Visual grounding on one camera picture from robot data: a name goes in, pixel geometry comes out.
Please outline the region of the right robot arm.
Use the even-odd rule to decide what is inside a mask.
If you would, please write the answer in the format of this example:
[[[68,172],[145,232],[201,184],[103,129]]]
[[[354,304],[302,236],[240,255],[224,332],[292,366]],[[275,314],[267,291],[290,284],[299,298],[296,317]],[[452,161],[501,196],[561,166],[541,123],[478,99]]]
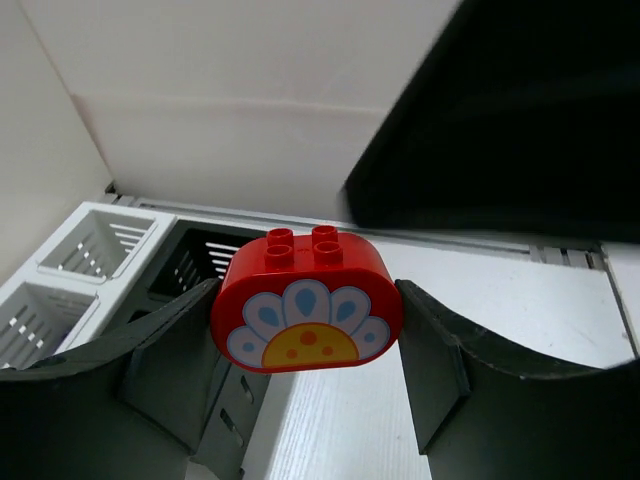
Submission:
[[[639,5],[463,1],[347,177],[359,227],[639,240]]]

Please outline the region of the red rounded flower lego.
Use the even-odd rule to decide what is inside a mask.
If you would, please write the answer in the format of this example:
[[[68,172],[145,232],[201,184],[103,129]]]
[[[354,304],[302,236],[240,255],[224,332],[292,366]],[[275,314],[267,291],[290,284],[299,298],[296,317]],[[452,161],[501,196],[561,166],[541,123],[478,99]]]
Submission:
[[[232,257],[214,300],[218,350],[251,372],[353,367],[398,339],[403,303],[367,239],[319,225],[276,228]]]

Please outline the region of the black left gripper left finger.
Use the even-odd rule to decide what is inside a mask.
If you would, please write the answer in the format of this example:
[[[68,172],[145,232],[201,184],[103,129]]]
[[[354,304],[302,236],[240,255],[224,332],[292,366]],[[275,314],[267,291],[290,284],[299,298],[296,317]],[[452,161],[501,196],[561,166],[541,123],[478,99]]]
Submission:
[[[1,372],[4,479],[182,479],[186,454],[116,398],[134,349],[164,320]]]

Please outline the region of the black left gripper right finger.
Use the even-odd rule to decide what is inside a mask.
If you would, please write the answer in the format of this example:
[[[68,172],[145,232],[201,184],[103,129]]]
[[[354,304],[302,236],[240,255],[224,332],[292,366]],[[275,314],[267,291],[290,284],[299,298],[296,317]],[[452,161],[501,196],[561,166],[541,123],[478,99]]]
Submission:
[[[639,364],[592,368],[459,315],[408,280],[399,348],[435,479],[635,479]]]

